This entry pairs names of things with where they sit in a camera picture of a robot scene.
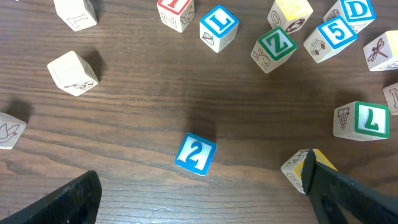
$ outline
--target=wood grain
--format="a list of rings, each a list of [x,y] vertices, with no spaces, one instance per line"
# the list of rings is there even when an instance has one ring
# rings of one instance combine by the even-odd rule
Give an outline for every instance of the wood grain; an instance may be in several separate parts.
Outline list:
[[[386,104],[397,72],[369,72],[363,46],[398,29],[398,2],[373,1],[377,19],[342,53],[316,64],[303,42],[334,0],[292,34],[298,49],[264,74],[250,57],[271,29],[271,0],[196,0],[179,34],[155,0],[92,0],[99,24],[73,32],[51,0],[0,0],[0,110],[28,121],[0,151],[0,219],[95,170],[103,184],[98,223],[316,223],[312,206],[280,171],[300,149],[319,148],[343,174],[398,196],[398,119],[391,138],[333,137],[333,110],[356,100]],[[236,39],[214,53],[199,20],[217,4],[239,20]],[[46,65],[74,50],[97,87],[75,98]],[[177,167],[186,132],[216,141],[209,174]]]

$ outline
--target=toy block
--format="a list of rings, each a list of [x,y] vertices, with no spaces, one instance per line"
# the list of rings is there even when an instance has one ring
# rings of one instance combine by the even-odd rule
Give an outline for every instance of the toy block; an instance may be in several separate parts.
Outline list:
[[[281,27],[291,34],[304,26],[312,12],[307,0],[275,0],[267,20],[273,29]]]
[[[376,19],[370,0],[338,0],[323,17],[329,21],[341,16],[357,34]]]
[[[280,168],[285,174],[287,179],[293,184],[293,186],[302,194],[305,194],[303,189],[303,182],[301,180],[301,172],[303,171],[304,160],[307,157],[309,149],[300,150],[294,154],[285,164]],[[337,170],[336,167],[322,154],[318,149],[313,149],[317,161]]]
[[[73,30],[97,25],[93,5],[89,0],[54,0],[58,16]]]
[[[12,149],[25,128],[25,122],[6,113],[0,113],[0,149]]]
[[[188,133],[175,158],[175,164],[198,175],[207,175],[217,145]]]
[[[91,66],[74,51],[47,65],[57,87],[73,96],[80,96],[98,85]]]
[[[182,33],[195,16],[193,0],[159,0],[157,9],[162,22]]]
[[[285,63],[296,51],[297,44],[281,27],[260,37],[254,45],[251,57],[265,73]]]
[[[239,20],[223,6],[216,6],[200,20],[200,38],[216,53],[222,51],[238,31]]]
[[[348,47],[358,35],[338,16],[319,25],[305,40],[304,47],[316,63],[321,63]]]
[[[398,30],[387,31],[363,48],[369,70],[398,69]]]
[[[388,139],[388,107],[355,101],[335,109],[333,135],[355,141]]]

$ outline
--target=blue-bordered block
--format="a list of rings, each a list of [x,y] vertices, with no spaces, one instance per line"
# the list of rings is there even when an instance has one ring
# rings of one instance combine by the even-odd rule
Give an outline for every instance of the blue-bordered block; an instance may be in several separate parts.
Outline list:
[[[376,19],[370,0],[338,0],[323,17],[323,21],[337,16],[343,17],[356,34]]]
[[[320,63],[340,53],[356,39],[358,35],[338,16],[319,25],[305,40],[304,47],[314,61]]]
[[[223,6],[216,6],[200,20],[200,38],[218,53],[235,39],[238,25],[238,18]]]
[[[188,133],[175,158],[175,164],[198,175],[207,175],[216,150],[215,143]]]

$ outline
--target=blue number 5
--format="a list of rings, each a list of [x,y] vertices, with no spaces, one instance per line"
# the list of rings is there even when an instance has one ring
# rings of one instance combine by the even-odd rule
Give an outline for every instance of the blue number 5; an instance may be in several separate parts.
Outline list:
[[[336,26],[337,26],[337,23],[334,22],[334,23],[328,25],[328,28],[330,29],[330,31],[331,31],[332,33],[339,32],[340,35],[337,35],[337,36],[336,36],[336,39],[338,39],[338,40],[343,40],[344,37],[345,37],[344,31],[343,31],[342,29],[340,29],[340,28],[336,28]]]

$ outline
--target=yellow block face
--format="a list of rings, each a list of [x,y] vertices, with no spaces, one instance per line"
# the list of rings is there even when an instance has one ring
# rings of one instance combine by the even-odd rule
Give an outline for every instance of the yellow block face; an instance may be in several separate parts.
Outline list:
[[[387,31],[387,38],[394,58],[398,58],[398,30]]]
[[[314,149],[313,151],[317,157],[318,162],[320,162],[334,170],[337,170],[336,167],[334,167],[334,165],[322,154],[321,151],[319,151],[318,149]],[[296,173],[296,175],[298,177],[300,177],[300,179],[301,179],[301,171],[303,171],[303,166],[304,166],[304,160],[301,161],[299,164],[297,164],[297,166],[294,168],[294,172]]]
[[[307,0],[276,0],[287,20],[311,14],[313,9]]]

